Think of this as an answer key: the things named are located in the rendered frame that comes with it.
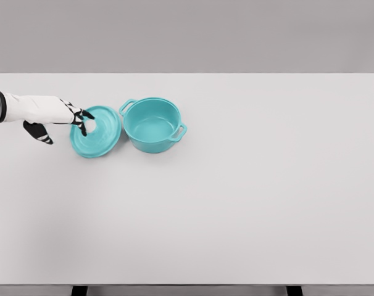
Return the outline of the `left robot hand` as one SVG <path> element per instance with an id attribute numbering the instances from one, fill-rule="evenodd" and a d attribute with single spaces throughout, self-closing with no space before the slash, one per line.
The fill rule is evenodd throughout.
<path id="1" fill-rule="evenodd" d="M 34 139 L 53 145 L 45 125 L 75 125 L 87 136 L 84 118 L 94 120 L 87 110 L 56 96 L 23 96 L 23 128 Z"/>

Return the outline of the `turquoise pot lid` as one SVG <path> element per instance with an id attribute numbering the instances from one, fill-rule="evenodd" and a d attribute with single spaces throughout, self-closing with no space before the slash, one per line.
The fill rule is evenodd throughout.
<path id="1" fill-rule="evenodd" d="M 95 117 L 95 129 L 84 136 L 77 126 L 72 125 L 69 138 L 79 156 L 96 158 L 105 155 L 116 145 L 122 133 L 122 123 L 118 113 L 108 106 L 92 106 L 88 112 Z"/>

